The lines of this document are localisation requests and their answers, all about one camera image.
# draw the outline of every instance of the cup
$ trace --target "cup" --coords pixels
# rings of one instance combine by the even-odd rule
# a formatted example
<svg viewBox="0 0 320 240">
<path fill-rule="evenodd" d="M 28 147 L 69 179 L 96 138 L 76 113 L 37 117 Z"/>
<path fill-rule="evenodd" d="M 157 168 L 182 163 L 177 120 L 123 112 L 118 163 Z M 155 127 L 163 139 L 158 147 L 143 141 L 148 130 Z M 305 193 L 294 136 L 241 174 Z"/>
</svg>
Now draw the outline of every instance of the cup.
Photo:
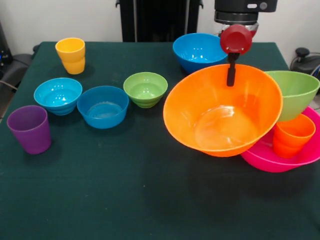
<svg viewBox="0 0 320 240">
<path fill-rule="evenodd" d="M 80 74 L 85 70 L 85 41 L 76 37 L 65 38 L 56 43 L 55 49 L 69 74 Z"/>
<path fill-rule="evenodd" d="M 41 154 L 51 145 L 48 114 L 40 106 L 16 109 L 9 115 L 6 124 L 28 154 Z"/>
<path fill-rule="evenodd" d="M 274 129 L 273 151 L 281 158 L 293 158 L 303 149 L 315 132 L 316 125 L 303 114 L 299 114 L 290 121 L 280 121 Z"/>
</svg>

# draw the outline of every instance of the dark green tablecloth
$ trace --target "dark green tablecloth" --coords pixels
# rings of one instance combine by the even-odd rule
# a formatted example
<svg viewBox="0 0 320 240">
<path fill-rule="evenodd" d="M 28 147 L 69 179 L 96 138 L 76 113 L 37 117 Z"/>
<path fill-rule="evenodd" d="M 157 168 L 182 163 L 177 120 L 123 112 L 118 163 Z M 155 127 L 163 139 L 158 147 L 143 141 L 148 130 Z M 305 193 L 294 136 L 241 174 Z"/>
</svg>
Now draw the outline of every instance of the dark green tablecloth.
<svg viewBox="0 0 320 240">
<path fill-rule="evenodd" d="M 167 79 L 169 92 L 185 76 L 171 43 L 86 46 L 85 72 L 74 76 L 84 91 L 122 88 L 129 75 L 150 71 Z M 239 63 L 288 69 L 274 43 L 255 43 Z M 6 118 L 35 104 L 36 87 L 55 77 L 69 76 L 55 44 L 44 42 L 0 124 L 1 240 L 320 239 L 319 163 L 272 174 L 240 156 L 184 147 L 164 126 L 164 99 L 150 109 L 131 104 L 108 130 L 89 127 L 77 110 L 49 114 L 52 147 L 26 154 Z"/>
</svg>

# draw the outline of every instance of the white wall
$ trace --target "white wall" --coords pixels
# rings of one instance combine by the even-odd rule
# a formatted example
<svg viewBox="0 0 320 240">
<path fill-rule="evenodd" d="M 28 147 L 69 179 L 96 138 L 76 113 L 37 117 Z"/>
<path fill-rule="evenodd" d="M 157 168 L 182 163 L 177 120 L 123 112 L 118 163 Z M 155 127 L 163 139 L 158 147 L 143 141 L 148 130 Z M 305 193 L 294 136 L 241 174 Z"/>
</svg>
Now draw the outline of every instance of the white wall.
<svg viewBox="0 0 320 240">
<path fill-rule="evenodd" d="M 0 21 L 13 54 L 32 53 L 42 41 L 78 37 L 121 42 L 115 0 L 0 0 Z"/>
<path fill-rule="evenodd" d="M 203 0 L 199 9 L 198 32 L 219 31 L 214 22 L 214 0 Z M 255 42 L 276 42 L 288 64 L 295 56 L 295 49 L 306 47 L 320 52 L 320 0 L 278 0 L 273 13 L 260 13 L 260 24 Z"/>
<path fill-rule="evenodd" d="M 215 33 L 215 1 L 203 0 L 198 32 Z M 320 52 L 320 0 L 278 0 L 277 11 L 260 13 L 256 42 L 276 42 L 289 64 L 298 47 Z M 0 21 L 14 54 L 31 53 L 42 41 L 79 37 L 121 42 L 115 0 L 0 0 Z"/>
</svg>

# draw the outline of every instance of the green bowl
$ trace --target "green bowl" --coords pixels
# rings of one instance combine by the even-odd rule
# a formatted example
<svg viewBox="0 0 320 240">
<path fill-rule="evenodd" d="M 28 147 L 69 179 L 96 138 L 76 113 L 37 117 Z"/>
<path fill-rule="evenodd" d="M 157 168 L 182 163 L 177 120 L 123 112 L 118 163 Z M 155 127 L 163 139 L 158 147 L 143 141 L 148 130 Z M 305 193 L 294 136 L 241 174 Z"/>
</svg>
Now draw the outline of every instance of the green bowl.
<svg viewBox="0 0 320 240">
<path fill-rule="evenodd" d="M 278 83 L 282 91 L 283 108 L 278 121 L 289 121 L 301 114 L 314 99 L 320 87 L 317 78 L 305 73 L 295 71 L 266 71 L 266 73 Z"/>
<path fill-rule="evenodd" d="M 139 72 L 124 81 L 123 89 L 135 104 L 147 109 L 160 101 L 168 89 L 168 82 L 159 74 Z"/>
</svg>

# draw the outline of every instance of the blue bowl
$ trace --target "blue bowl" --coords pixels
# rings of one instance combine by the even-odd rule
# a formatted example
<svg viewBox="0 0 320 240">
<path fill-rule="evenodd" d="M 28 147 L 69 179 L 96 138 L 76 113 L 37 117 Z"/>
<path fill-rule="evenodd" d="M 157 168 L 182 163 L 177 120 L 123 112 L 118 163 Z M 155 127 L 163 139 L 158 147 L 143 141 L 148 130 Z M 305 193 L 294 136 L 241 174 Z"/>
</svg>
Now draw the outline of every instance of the blue bowl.
<svg viewBox="0 0 320 240">
<path fill-rule="evenodd" d="M 109 129 L 120 124 L 126 116 L 128 95 L 114 86 L 97 86 L 84 92 L 77 108 L 88 125 Z"/>
<path fill-rule="evenodd" d="M 71 113 L 82 93 L 80 82 L 60 77 L 45 81 L 34 91 L 34 100 L 48 112 L 58 116 Z"/>
<path fill-rule="evenodd" d="M 180 65 L 189 74 L 224 64 L 227 58 L 220 46 L 220 38 L 207 33 L 190 33 L 179 37 L 173 43 L 173 51 Z"/>
</svg>

